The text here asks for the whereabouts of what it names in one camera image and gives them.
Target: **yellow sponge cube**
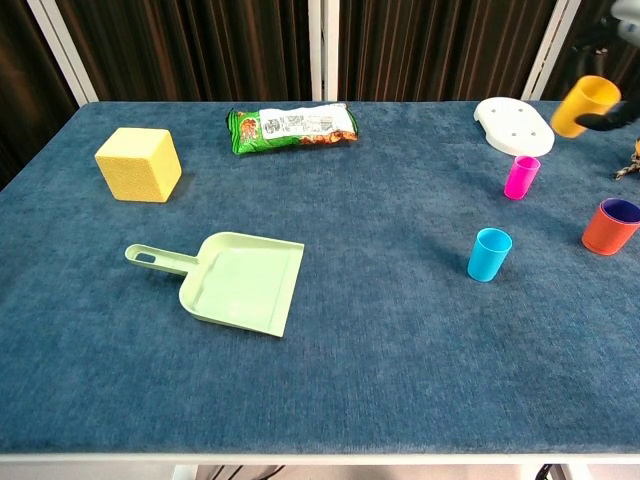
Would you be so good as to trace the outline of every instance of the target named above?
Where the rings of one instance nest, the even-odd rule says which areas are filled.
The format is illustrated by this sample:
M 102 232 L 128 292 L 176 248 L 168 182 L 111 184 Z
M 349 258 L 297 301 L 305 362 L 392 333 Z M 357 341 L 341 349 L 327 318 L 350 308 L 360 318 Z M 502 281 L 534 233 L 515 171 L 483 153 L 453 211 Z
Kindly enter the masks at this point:
M 166 202 L 182 174 L 169 130 L 118 128 L 96 152 L 117 200 Z

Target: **handle hole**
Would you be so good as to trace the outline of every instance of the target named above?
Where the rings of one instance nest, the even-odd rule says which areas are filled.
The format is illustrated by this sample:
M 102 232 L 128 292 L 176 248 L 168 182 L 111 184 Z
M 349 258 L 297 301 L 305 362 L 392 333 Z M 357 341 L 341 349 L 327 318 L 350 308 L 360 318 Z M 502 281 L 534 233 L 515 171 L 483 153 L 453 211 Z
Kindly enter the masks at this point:
M 154 257 L 153 255 L 149 255 L 148 253 L 139 253 L 136 256 L 136 260 L 147 263 L 155 263 L 156 257 Z

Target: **brown curtain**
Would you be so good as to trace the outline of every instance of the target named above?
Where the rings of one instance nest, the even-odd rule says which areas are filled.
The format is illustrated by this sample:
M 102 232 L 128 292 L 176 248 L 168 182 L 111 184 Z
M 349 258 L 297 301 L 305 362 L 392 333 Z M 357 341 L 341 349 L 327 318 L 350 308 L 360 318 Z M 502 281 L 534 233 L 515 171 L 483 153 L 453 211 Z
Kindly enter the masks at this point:
M 613 2 L 614 0 L 583 1 L 580 3 L 562 50 L 558 55 L 558 60 L 545 87 L 542 95 L 543 99 L 561 100 L 567 94 L 576 80 L 575 70 L 569 71 L 573 63 L 572 56 L 575 55 L 571 47 L 578 35 L 589 31 L 611 10 Z M 640 91 L 639 48 L 618 39 L 607 48 L 607 54 L 602 63 L 604 76 L 618 85 L 623 98 L 625 98 L 626 92 Z M 587 64 L 587 68 L 589 67 L 593 68 L 595 66 Z M 587 71 L 586 73 L 596 73 L 596 71 Z
M 27 2 L 0 14 L 0 189 L 64 125 L 77 104 Z
M 58 0 L 101 100 L 310 100 L 306 0 Z
M 345 100 L 520 97 L 555 0 L 342 0 Z

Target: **dustpan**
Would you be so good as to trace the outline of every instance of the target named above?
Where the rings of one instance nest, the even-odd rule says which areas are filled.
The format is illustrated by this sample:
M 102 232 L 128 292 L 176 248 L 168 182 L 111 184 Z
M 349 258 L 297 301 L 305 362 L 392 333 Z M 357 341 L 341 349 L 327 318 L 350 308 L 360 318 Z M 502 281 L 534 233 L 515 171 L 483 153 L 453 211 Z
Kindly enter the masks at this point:
M 241 233 L 211 235 L 195 257 L 131 245 L 131 263 L 185 275 L 180 303 L 198 320 L 282 337 L 304 245 Z

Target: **green snack bag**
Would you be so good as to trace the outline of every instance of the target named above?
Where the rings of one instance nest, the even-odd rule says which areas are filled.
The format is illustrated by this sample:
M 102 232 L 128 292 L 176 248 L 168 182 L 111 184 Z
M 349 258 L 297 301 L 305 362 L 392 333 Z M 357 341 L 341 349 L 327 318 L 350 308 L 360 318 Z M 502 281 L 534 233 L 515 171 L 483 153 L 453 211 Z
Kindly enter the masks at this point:
M 344 103 L 295 110 L 231 111 L 227 116 L 233 153 L 290 145 L 321 145 L 358 139 L 358 126 Z

